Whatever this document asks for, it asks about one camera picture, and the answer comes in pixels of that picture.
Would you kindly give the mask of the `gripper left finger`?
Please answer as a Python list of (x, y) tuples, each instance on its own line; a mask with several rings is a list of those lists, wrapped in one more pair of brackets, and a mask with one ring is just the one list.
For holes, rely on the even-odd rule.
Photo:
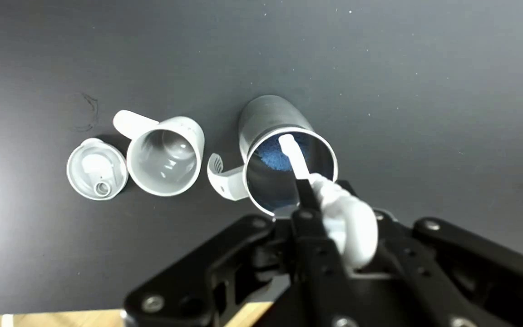
[(272, 278), (290, 286), (253, 327), (365, 327), (357, 296), (308, 182), (288, 219), (242, 217), (133, 290), (125, 327), (222, 327)]

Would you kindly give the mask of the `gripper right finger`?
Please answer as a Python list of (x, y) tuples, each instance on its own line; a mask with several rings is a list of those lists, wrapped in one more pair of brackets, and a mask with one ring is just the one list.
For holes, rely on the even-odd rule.
[(410, 228), (365, 203), (376, 254), (350, 270), (336, 327), (523, 327), (523, 255), (439, 218)]

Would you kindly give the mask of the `white round bottle lid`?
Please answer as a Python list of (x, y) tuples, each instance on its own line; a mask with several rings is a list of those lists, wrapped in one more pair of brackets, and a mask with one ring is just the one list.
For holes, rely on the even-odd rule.
[(98, 138), (85, 139), (74, 149), (66, 175), (75, 191), (93, 201), (113, 199), (128, 182), (124, 155)]

